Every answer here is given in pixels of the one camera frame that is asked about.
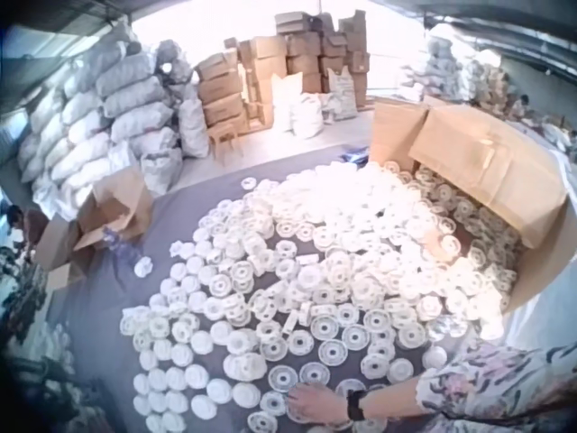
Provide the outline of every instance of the concrete floor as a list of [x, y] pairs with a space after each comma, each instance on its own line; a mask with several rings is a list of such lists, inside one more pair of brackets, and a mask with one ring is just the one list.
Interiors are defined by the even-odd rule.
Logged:
[[245, 135], [239, 138], [243, 156], [239, 152], [230, 151], [227, 143], [222, 143], [227, 150], [226, 153], [221, 150], [225, 156], [224, 164], [216, 161], [212, 155], [205, 159], [186, 159], [180, 179], [172, 186], [170, 192], [300, 153], [340, 144], [350, 144], [352, 147], [366, 146], [371, 142], [372, 115], [372, 111], [365, 111], [354, 119], [325, 125], [325, 129], [319, 135], [308, 140], [298, 139], [292, 133], [277, 133], [271, 129]]

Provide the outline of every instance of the floral sleeve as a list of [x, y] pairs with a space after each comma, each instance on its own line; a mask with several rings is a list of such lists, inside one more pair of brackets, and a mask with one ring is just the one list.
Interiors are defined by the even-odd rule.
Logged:
[[[575, 390], [577, 344], [522, 351], [479, 340], [463, 357], [421, 376], [417, 403], [445, 419], [491, 423], [525, 415]], [[539, 420], [528, 417], [519, 422]]]

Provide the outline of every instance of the floral shirt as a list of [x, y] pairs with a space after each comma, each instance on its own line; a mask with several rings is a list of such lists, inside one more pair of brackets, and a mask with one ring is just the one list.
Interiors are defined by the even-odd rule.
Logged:
[[577, 391], [577, 343], [522, 351], [476, 341], [445, 367], [427, 370], [417, 403], [439, 414], [425, 431], [564, 431], [568, 410], [532, 410]]

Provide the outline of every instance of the black wristwatch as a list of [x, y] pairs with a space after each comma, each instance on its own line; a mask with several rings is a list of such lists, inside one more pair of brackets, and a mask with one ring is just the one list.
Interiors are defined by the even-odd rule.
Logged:
[[349, 416], [349, 419], [351, 421], [363, 421], [364, 420], [364, 412], [359, 407], [359, 401], [365, 395], [367, 395], [366, 391], [349, 392], [349, 395], [346, 398], [346, 401], [347, 401], [346, 413]]

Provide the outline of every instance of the open cardboard box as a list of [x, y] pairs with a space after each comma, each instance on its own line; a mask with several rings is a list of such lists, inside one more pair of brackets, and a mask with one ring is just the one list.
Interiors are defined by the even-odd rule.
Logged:
[[123, 239], [143, 234], [151, 223], [152, 195], [135, 168], [98, 181], [77, 219], [55, 215], [36, 247], [36, 262], [49, 273], [49, 289], [59, 289], [85, 278], [95, 250], [105, 243], [104, 227]]
[[[554, 156], [512, 126], [435, 98], [375, 102], [370, 160], [426, 165], [515, 227], [529, 248], [508, 312], [544, 290], [577, 250], [577, 216]], [[427, 247], [435, 249], [435, 234]]]

